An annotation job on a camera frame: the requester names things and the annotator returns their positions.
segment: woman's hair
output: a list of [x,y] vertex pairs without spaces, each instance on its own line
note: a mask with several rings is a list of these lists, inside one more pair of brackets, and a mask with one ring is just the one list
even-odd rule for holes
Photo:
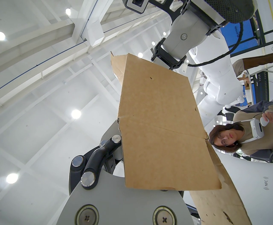
[[217,146],[214,144],[214,140],[216,137],[219,136],[220,132],[225,131],[225,130],[230,130],[230,129],[235,129],[235,130],[241,130],[243,131],[243,127],[239,123],[234,123],[234,124],[227,124],[227,125],[217,125],[215,126],[212,131],[209,133],[209,142],[211,145],[216,147],[219,150],[222,150],[224,152],[236,152],[240,147],[242,147],[242,144],[240,142],[236,141],[234,142],[234,145],[232,146]]

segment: cardboard box flap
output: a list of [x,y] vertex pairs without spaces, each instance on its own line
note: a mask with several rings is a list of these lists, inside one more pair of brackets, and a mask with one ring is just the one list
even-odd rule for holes
[[[113,68],[122,69],[124,59],[112,57]],[[207,137],[187,77],[131,54],[126,57],[125,72],[130,74],[123,78],[118,118],[130,117],[189,137]]]
[[130,54],[111,61],[115,73],[125,68],[118,122],[126,187],[220,189],[188,78]]
[[120,56],[114,57],[113,53],[111,52],[111,65],[113,68],[113,72],[117,76],[121,85],[123,83],[126,58],[127,58],[127,55],[120,55]]
[[214,149],[208,148],[222,184],[220,190],[190,191],[204,225],[251,225],[242,200]]

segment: ceiling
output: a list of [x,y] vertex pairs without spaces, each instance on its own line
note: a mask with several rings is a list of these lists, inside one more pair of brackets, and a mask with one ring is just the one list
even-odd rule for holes
[[[150,60],[152,41],[169,31],[166,13],[152,5],[146,11],[133,13],[121,0],[1,3],[1,225],[56,224],[71,160],[96,147],[117,116],[121,85],[110,51]],[[177,72],[194,85],[196,69]],[[77,120],[74,109],[82,113]],[[5,180],[10,173],[19,174],[12,185]]]

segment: gray metal plate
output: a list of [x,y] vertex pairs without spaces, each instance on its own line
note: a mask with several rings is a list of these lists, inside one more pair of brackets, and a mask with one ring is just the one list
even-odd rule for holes
[[177,225],[193,225],[190,212],[177,191],[129,189],[124,178],[101,171],[98,185],[85,190],[79,183],[66,203],[57,225],[75,225],[78,210],[94,205],[102,225],[153,224],[153,213],[159,206],[167,206],[176,215]]

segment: blue panel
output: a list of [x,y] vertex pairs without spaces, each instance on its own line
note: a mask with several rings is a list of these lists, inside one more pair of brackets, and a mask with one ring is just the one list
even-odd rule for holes
[[[244,96],[245,96],[245,86],[243,85],[243,93],[244,93]],[[240,103],[240,104],[236,104],[236,106],[247,106],[247,99],[244,98],[244,102],[243,103]]]
[[249,49],[249,48],[257,46],[257,45],[258,45],[258,43],[257,43],[256,39],[246,41],[244,43],[239,44],[238,47],[231,54],[236,53],[236,52],[240,52],[240,51],[243,51],[243,50],[246,50],[246,49]]
[[252,84],[252,96],[253,96],[253,104],[255,105],[257,103],[257,101],[256,101],[256,94],[255,94],[254,84]]
[[[253,105],[256,104],[256,96],[255,96],[255,87],[254,87],[254,84],[251,84],[252,86],[252,93],[253,93]],[[245,95],[245,86],[243,85],[243,93]],[[247,99],[244,98],[244,102],[241,103],[241,104],[236,104],[236,106],[247,106]]]
[[[244,31],[242,36],[242,41],[252,38],[253,37],[253,31],[250,24],[250,20],[244,21]],[[223,36],[225,37],[225,40],[227,42],[227,45],[233,45],[237,42],[240,32],[240,24],[233,24],[229,23],[225,27],[221,28],[221,32]]]

